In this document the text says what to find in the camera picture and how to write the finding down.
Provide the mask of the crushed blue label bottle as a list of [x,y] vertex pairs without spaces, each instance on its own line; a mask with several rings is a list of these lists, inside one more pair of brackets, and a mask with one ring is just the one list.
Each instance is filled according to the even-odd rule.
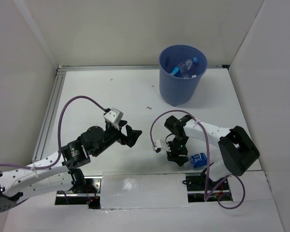
[[189,163],[193,169],[204,167],[207,165],[207,156],[204,153],[198,153],[190,156]]

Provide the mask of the small clear bottle white cap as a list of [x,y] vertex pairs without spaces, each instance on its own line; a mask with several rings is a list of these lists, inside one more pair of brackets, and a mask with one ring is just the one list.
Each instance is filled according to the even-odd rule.
[[189,73],[185,73],[181,75],[181,78],[183,79],[191,79],[191,78],[197,78],[197,77],[199,76],[196,74],[189,74]]

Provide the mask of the blue label water bottle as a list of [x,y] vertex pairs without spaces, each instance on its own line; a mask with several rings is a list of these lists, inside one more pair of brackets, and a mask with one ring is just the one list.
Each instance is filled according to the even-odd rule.
[[180,77],[184,74],[187,74],[193,65],[198,63],[197,57],[193,57],[192,59],[187,59],[176,66],[174,66],[169,73],[172,76]]

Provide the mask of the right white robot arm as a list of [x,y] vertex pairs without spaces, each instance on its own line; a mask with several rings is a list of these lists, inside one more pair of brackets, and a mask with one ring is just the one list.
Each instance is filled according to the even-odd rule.
[[186,143],[189,138],[208,142],[220,150],[220,157],[209,161],[210,171],[201,178],[205,189],[213,189],[218,180],[228,175],[242,176],[260,157],[259,150],[240,126],[232,129],[195,121],[189,115],[177,119],[170,116],[164,126],[173,135],[166,143],[167,160],[183,166],[189,161]]

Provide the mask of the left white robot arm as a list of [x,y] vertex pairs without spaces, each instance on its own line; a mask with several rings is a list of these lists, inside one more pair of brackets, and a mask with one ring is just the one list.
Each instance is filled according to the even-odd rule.
[[48,192],[84,191],[87,183],[80,168],[90,163],[91,157],[97,157],[115,142],[133,147],[142,134],[129,125],[125,128],[127,133],[123,134],[110,124],[105,129],[93,126],[64,146],[61,156],[54,153],[26,169],[0,171],[0,213]]

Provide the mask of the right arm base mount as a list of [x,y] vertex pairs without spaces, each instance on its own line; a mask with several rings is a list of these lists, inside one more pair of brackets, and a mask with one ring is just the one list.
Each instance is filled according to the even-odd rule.
[[[205,176],[187,175],[182,181],[188,192],[189,203],[204,202]],[[232,201],[232,195],[228,181],[225,180],[209,197],[208,202],[216,202],[221,196],[221,201]]]

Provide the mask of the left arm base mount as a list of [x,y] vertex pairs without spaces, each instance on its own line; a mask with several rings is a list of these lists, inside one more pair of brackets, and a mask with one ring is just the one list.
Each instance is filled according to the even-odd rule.
[[101,209],[102,176],[85,176],[86,185],[78,193],[58,191],[55,205],[84,205],[88,209]]

